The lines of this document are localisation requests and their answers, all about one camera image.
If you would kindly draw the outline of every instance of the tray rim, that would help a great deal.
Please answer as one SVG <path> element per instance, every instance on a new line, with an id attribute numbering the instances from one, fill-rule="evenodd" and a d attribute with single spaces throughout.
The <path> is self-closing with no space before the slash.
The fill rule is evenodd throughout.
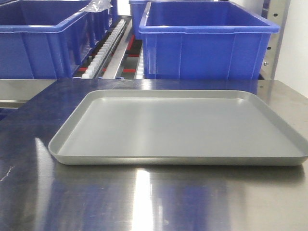
<path id="1" fill-rule="evenodd" d="M 75 116 L 76 113 L 78 113 L 78 111 L 82 110 L 81 109 L 81 106 L 83 104 L 85 104 L 85 101 L 88 101 L 88 100 L 91 100 L 91 102 L 93 102 L 94 100 L 96 99 L 99 99 L 99 98 L 118 98 L 118 99 L 123 99 L 123 98 L 128 98 L 128 99 L 132 99 L 132 98 L 182 98 L 182 99 L 201 99 L 201 98 L 219 98 L 219 97 L 180 97 L 180 96 L 177 96 L 177 97 L 166 97 L 166 96 L 160 96 L 160 97 L 150 97 L 150 96 L 144 96 L 144 97 L 115 97 L 115 96 L 104 96 L 104 93 L 116 93 L 116 92 L 125 92 L 125 93 L 132 93 L 132 92 L 136 92 L 137 94 L 141 94 L 141 93 L 144 93 L 144 94 L 147 94 L 147 93 L 154 93 L 154 94 L 160 94 L 160 93 L 167 93 L 167 92 L 171 92 L 172 94 L 176 94 L 176 93 L 192 93 L 192 94 L 198 94 L 198 93 L 216 93 L 216 94 L 219 94 L 219 93 L 223 93 L 223 94 L 235 94 L 235 95 L 242 95 L 244 97 L 237 97 L 237 98 L 230 98 L 230 99 L 241 99 L 241 100 L 248 100 L 248 99 L 252 99 L 254 102 L 251 102 L 251 104 L 253 104 L 253 106 L 255 106 L 257 109 L 259 109 L 259 107 L 263 107 L 265 108 L 269 115 L 270 116 L 274 116 L 276 117 L 276 119 L 278 120 L 275 120 L 275 123 L 282 123 L 283 126 L 286 127 L 286 129 L 290 132 L 293 133 L 293 135 L 297 136 L 297 139 L 301 139 L 301 141 L 303 141 L 305 144 L 303 147 L 299 147 L 300 145 L 298 145 L 298 143 L 294 143 L 292 142 L 292 144 L 297 148 L 299 149 L 303 154 L 306 153 L 305 155 L 303 156 L 283 156 L 283 157 L 277 157 L 277 156 L 77 156 L 77 155 L 70 155 L 70 156 L 66 156 L 66 155 L 60 155 L 58 154 L 58 152 L 61 150 L 61 148 L 63 147 L 63 145 L 65 144 L 65 141 L 63 141 L 63 143 L 61 144 L 61 147 L 59 148 L 58 151 L 53 151 L 53 143 L 55 142 L 55 139 L 58 138 L 59 134 L 61 134 L 63 132 L 63 129 L 65 129 L 65 127 L 67 126 L 68 123 L 71 122 L 71 118 Z M 268 113 L 263 113 L 261 111 L 261 113 L 267 118 L 267 120 L 273 124 L 273 121 L 268 118 Z M 78 124 L 78 121 L 76 123 L 74 123 L 74 126 L 73 126 L 73 129 L 72 131 L 74 130 L 75 126 Z M 69 138 L 70 134 L 72 133 L 72 131 L 69 132 L 69 135 L 66 136 L 66 139 Z M 285 134 L 285 132 L 281 131 L 288 139 L 290 139 L 289 136 L 287 136 Z M 157 159 L 157 160 L 160 160 L 160 159 L 185 159 L 185 158 L 193 158 L 193 159 L 209 159 L 209 158 L 223 158 L 223 159 L 255 159 L 255 158 L 262 158 L 262 159 L 271 159 L 271 158 L 281 158 L 281 159 L 304 159 L 303 161 L 300 161 L 299 164 L 296 164 L 296 165 L 300 165 L 302 164 L 306 159 L 308 159 L 308 140 L 303 136 L 301 135 L 299 132 L 297 132 L 289 123 L 287 123 L 283 118 L 281 118 L 275 111 L 273 111 L 262 99 L 260 99 L 257 95 L 251 93 L 251 92 L 248 92 L 248 91 L 243 91 L 243 90 L 131 90 L 131 89 L 102 89 L 102 90 L 94 90 L 94 91 L 91 91 L 89 93 L 87 93 L 85 95 L 85 97 L 80 101 L 80 103 L 76 106 L 76 108 L 73 110 L 73 112 L 71 113 L 71 115 L 66 119 L 66 121 L 60 126 L 60 128 L 58 129 L 58 131 L 55 133 L 55 135 L 53 136 L 53 138 L 50 140 L 49 144 L 48 144 L 48 150 L 49 152 L 51 153 L 51 155 L 57 159 L 60 163 L 62 164 L 67 164 L 67 165 L 85 165 L 85 164 L 69 164 L 68 162 L 66 162 L 65 160 L 63 160 L 63 158 L 98 158 L 98 159 L 101 159 L 101 160 L 108 160 L 108 159 L 117 159 L 119 161 L 111 161 L 111 162 L 115 162 L 115 163 L 111 163 L 111 165 L 114 165 L 114 164 L 121 164 L 123 161 L 121 161 L 120 159 L 139 159 L 139 160 L 146 160 L 146 159 Z M 134 162 L 134 161 L 125 161 L 127 163 L 124 163 L 124 164 L 130 164 L 129 162 Z M 233 166 L 234 164 L 219 164 L 219 165 L 230 165 L 230 166 Z"/>

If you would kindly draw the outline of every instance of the gray tray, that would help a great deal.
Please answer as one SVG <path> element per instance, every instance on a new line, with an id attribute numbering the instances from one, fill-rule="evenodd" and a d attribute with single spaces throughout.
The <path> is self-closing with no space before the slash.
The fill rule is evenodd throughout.
<path id="1" fill-rule="evenodd" d="M 296 166 L 308 158 L 308 142 L 244 91 L 98 90 L 49 151 L 67 165 Z"/>

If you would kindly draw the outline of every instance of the plastic wrap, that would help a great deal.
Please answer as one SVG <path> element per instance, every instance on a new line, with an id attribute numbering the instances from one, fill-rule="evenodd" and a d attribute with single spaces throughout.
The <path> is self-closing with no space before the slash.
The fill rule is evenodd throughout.
<path id="1" fill-rule="evenodd" d="M 96 13 L 102 12 L 111 7 L 112 5 L 110 4 L 109 0 L 92 0 L 86 7 L 84 7 L 80 11 Z"/>

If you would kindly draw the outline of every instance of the table surface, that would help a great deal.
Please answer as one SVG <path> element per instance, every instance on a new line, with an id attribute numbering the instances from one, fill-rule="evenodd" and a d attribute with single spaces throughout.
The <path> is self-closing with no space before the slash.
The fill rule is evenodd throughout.
<path id="1" fill-rule="evenodd" d="M 99 89 L 246 90 L 308 139 L 308 99 L 276 80 L 58 80 L 0 122 L 1 231 L 308 230 L 308 161 L 297 167 L 58 163 L 49 141 L 84 96 Z"/>

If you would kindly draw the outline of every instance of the blue plastic bin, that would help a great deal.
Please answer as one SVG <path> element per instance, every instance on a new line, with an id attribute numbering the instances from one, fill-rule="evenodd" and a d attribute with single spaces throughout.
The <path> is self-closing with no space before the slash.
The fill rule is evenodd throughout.
<path id="1" fill-rule="evenodd" d="M 112 8 L 110 9 L 110 12 L 111 12 L 112 23 L 115 24 L 119 19 L 119 15 L 117 13 L 117 0 L 111 0 L 111 5 Z"/>
<path id="2" fill-rule="evenodd" d="M 144 73 L 151 79 L 257 79 L 270 34 L 278 31 L 232 2 L 148 2 L 140 23 Z"/>
<path id="3" fill-rule="evenodd" d="M 155 0 L 129 0 L 131 9 L 131 19 L 133 23 L 133 33 L 136 39 L 141 39 L 141 34 L 139 33 L 139 24 L 146 6 L 146 3 Z"/>
<path id="4" fill-rule="evenodd" d="M 17 0 L 0 5 L 0 78 L 72 77 L 97 42 L 89 2 Z"/>
<path id="5" fill-rule="evenodd" d="M 95 40 L 102 40 L 109 29 L 109 13 L 108 10 L 102 12 L 91 13 L 93 16 Z"/>

